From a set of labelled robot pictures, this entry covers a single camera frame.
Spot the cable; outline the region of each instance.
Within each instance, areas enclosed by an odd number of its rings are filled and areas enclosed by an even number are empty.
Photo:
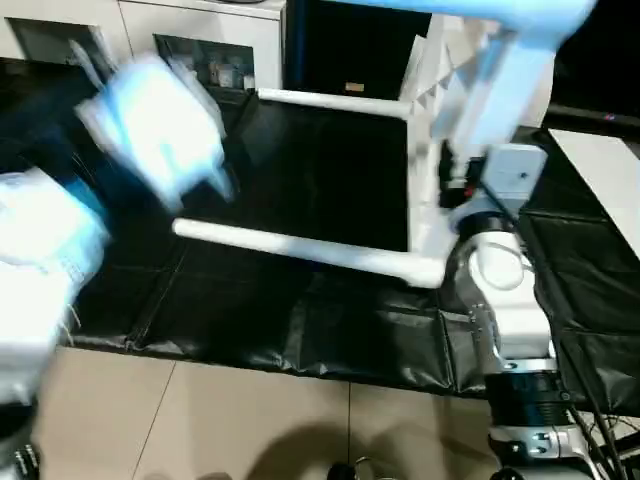
[[[582,435],[589,445],[589,451],[591,452],[591,455],[595,457],[595,461],[602,466],[607,476],[613,480],[616,477],[615,471],[611,467],[611,464],[607,461],[607,457],[602,452],[602,449],[598,445],[598,442],[596,442],[591,433],[593,431],[593,428],[595,427],[595,422],[591,426],[587,426],[584,418],[582,418],[582,415],[580,415],[580,412],[578,412],[578,409],[573,402],[569,404],[569,413],[580,428],[580,431],[582,431]]]
[[[593,418],[595,419],[595,422],[598,425],[598,429],[600,430],[600,433],[602,434],[602,437],[604,438],[605,445],[609,449],[609,453],[610,453],[610,456],[611,456],[611,461],[613,462],[613,467],[615,469],[615,472],[616,472],[618,478],[620,478],[622,480],[627,480],[627,472],[625,471],[624,467],[622,466],[622,461],[620,460],[620,455],[618,454],[618,450],[616,449],[615,440],[613,438],[613,435],[611,435],[611,431],[609,430],[609,428],[607,427],[607,425],[606,425],[606,423],[604,421],[604,417],[602,416],[602,412],[600,411],[600,407],[598,405],[598,402],[596,401],[595,395],[593,394],[593,391],[591,390],[591,387],[589,387],[589,384],[585,380],[584,375],[582,374],[582,372],[578,368],[578,365],[575,362],[575,359],[573,358],[573,356],[569,352],[569,349],[567,348],[567,345],[564,342],[564,339],[562,339],[562,338],[560,339],[560,348],[562,348],[562,350],[564,352],[564,355],[567,358],[567,361],[569,362],[569,365],[571,366],[571,369],[576,374],[576,378],[578,380],[578,383],[580,383],[580,388],[582,388],[582,391],[584,392],[584,394],[587,397],[589,405],[593,409]]]
[[[514,230],[518,234],[518,236],[520,236],[520,238],[524,240],[523,235],[519,229],[518,219],[516,218],[516,216],[507,209],[504,203],[493,191],[493,189],[489,187],[486,183],[484,183],[483,181],[480,181],[479,187],[482,188],[482,190],[484,190],[489,200],[491,200],[491,202],[500,211],[500,213],[502,213],[509,220]],[[593,410],[595,422],[597,423],[598,428],[602,433],[602,437],[604,438],[605,444],[610,452],[611,460],[613,462],[613,469],[615,472],[615,475],[612,476],[611,478],[613,479],[617,477],[619,480],[628,480],[626,471],[622,466],[622,462],[620,460],[620,455],[618,454],[618,451],[615,446],[615,440],[611,435],[611,431],[605,424],[604,418],[602,416],[602,412],[600,411],[600,407],[598,406],[598,402],[596,401],[595,395],[593,394],[591,388],[589,387],[587,381],[585,380],[582,371],[578,367],[575,359],[571,355],[562,337],[559,339],[559,343],[560,343],[560,347],[562,348],[565,354],[565,357],[569,362],[569,365],[571,366],[571,369],[573,370],[578,380],[578,383],[580,383],[580,387],[582,388],[585,396],[587,397],[587,401],[589,402],[589,405]],[[601,458],[601,461],[604,460],[603,468],[606,469],[608,465],[608,462],[606,461],[606,457],[602,453],[602,450],[600,449],[600,447],[598,447],[597,444],[595,443],[595,440],[593,439],[593,436],[591,435],[589,429],[586,427],[584,420],[582,420],[582,422],[577,422],[577,423],[580,427],[580,430],[582,430],[582,434],[585,436],[585,439],[587,440],[587,442],[590,445],[591,443],[596,445],[596,448],[594,449],[594,453],[597,457]]]

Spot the black fabric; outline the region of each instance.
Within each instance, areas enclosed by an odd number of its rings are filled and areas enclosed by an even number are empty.
[[[69,98],[77,103],[77,92]],[[404,122],[255,96],[228,107],[235,111],[225,150],[237,199],[227,204],[199,187],[185,199],[184,216],[406,250]],[[41,104],[38,122],[57,121],[56,111]],[[602,408],[640,415],[639,262],[551,137],[523,130],[520,140],[550,155],[520,225],[541,304]],[[2,145],[5,171],[17,162],[7,153],[16,153],[13,145]],[[74,339],[85,348],[483,393],[468,319],[449,282],[437,291],[413,289],[388,277],[180,239],[161,214],[128,224],[76,311],[82,328]]]

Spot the glass cabinet door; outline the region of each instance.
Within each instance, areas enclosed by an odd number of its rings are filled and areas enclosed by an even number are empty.
[[[255,88],[251,47],[169,35],[154,38],[162,57],[182,63],[205,88]]]
[[[113,60],[131,57],[116,0],[0,1],[0,57],[73,63],[69,41],[89,46],[94,37]]]
[[[213,11],[121,3],[134,55],[179,61],[205,88],[281,88],[280,22]]]

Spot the beige floor tile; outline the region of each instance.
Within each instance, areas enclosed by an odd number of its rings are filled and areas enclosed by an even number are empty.
[[[61,348],[36,431],[44,480],[130,480],[173,365]]]
[[[351,387],[351,460],[372,457],[402,479],[490,478],[496,462],[486,442],[488,426],[482,401]]]
[[[339,382],[178,363],[135,478],[324,480],[346,460],[348,395]]]

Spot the white pipe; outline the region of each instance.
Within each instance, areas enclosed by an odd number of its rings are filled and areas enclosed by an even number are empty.
[[[346,110],[348,112],[368,113],[384,117],[406,120],[411,112],[410,102],[396,100],[378,100],[376,98],[347,97],[324,93],[294,92],[275,88],[259,88],[260,100],[307,105],[309,107]]]
[[[181,237],[398,277],[415,287],[437,288],[444,278],[445,265],[442,260],[411,253],[357,247],[183,218],[173,222],[173,231]]]

